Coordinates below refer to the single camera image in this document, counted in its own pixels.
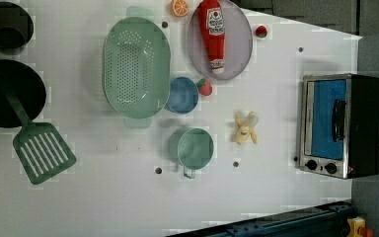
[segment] oven handle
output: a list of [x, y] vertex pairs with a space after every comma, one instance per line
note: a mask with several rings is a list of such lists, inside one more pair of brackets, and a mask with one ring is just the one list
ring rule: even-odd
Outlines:
[[335, 100], [332, 113], [332, 138], [334, 142], [344, 139], [346, 101]]

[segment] black bowl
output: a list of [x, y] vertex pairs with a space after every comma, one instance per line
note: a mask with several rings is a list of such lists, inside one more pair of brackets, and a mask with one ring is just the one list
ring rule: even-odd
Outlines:
[[[39, 75], [31, 67], [13, 60], [0, 60], [1, 82], [8, 84], [27, 115], [34, 120], [42, 111], [46, 92]], [[0, 88], [0, 127], [21, 126], [21, 122]]]
[[22, 7], [0, 2], [0, 48], [19, 48], [33, 37], [34, 23]]

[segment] orange slice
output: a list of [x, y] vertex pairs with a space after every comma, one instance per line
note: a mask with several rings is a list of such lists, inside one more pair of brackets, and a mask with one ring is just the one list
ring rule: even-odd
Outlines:
[[189, 5], [186, 0], [172, 0], [171, 13], [176, 17], [184, 17], [189, 12]]

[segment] blue bowl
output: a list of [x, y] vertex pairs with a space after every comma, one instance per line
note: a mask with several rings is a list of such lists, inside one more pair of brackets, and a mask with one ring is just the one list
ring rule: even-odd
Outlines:
[[171, 82], [171, 94], [168, 110], [178, 114], [187, 114], [198, 104], [198, 88], [187, 77], [179, 77]]

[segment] green cup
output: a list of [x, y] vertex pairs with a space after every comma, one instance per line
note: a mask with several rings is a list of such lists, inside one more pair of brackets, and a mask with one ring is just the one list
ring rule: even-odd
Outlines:
[[214, 153], [214, 143], [210, 134], [200, 128], [181, 128], [169, 140], [172, 158], [184, 166], [184, 176], [195, 178], [195, 171], [205, 167]]

